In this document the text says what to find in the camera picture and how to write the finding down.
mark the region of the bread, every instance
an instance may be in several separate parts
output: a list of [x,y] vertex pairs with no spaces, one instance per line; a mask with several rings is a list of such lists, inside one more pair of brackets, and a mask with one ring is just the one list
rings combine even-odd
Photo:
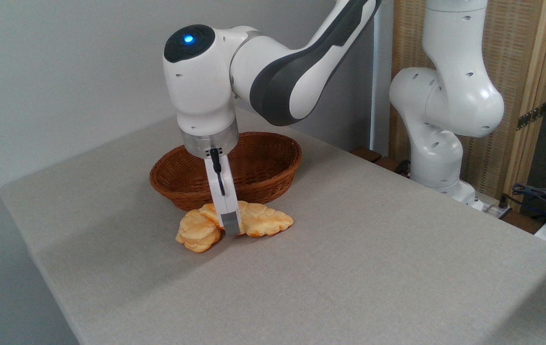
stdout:
[[[238,207],[241,214],[240,234],[251,237],[273,236],[294,224],[294,219],[284,212],[262,204],[239,201]],[[183,217],[176,240],[190,251],[202,253],[220,240],[223,229],[214,205],[205,204]]]
[[191,210],[179,223],[175,240],[194,253],[207,251],[222,238],[222,230],[203,216],[198,210]]

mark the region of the blue light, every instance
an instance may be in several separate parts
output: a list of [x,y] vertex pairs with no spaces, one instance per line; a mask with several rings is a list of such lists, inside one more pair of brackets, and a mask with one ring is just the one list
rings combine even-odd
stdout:
[[185,42],[185,44],[191,44],[191,43],[194,43],[194,37],[193,35],[185,35],[183,36],[183,42]]

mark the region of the wooden block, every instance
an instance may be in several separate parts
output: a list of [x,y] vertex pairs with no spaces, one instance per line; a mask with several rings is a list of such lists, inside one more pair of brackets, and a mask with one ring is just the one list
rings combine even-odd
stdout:
[[535,234],[539,231],[539,229],[543,226],[542,221],[534,220],[533,218],[528,218],[527,216],[523,216],[522,214],[519,214],[518,212],[509,212],[506,216],[502,219],[505,223],[511,224],[514,227],[517,227],[519,229],[522,229],[530,234]]
[[375,164],[390,171],[395,171],[396,168],[398,168],[398,162],[389,157],[382,157],[382,159],[376,161]]
[[362,146],[356,147],[355,149],[350,151],[350,153],[354,156],[360,157],[361,159],[368,160],[371,163],[378,161],[382,157],[382,155],[380,155],[379,153],[371,151],[366,147]]

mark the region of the white wall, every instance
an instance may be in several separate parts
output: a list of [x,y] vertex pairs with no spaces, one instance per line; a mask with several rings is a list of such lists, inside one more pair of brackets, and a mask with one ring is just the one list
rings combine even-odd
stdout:
[[[0,187],[171,116],[161,58],[176,29],[247,24],[298,48],[333,5],[0,0]],[[363,35],[299,129],[344,149],[368,144],[371,46]],[[73,343],[0,202],[0,344]]]

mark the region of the wicker basket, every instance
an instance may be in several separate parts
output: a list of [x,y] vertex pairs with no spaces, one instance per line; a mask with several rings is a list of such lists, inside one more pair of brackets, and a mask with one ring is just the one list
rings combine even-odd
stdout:
[[[279,198],[290,188],[301,157],[301,147],[292,138],[267,132],[241,133],[229,153],[236,197],[260,204]],[[150,183],[182,210],[212,202],[204,161],[183,145],[154,165]]]

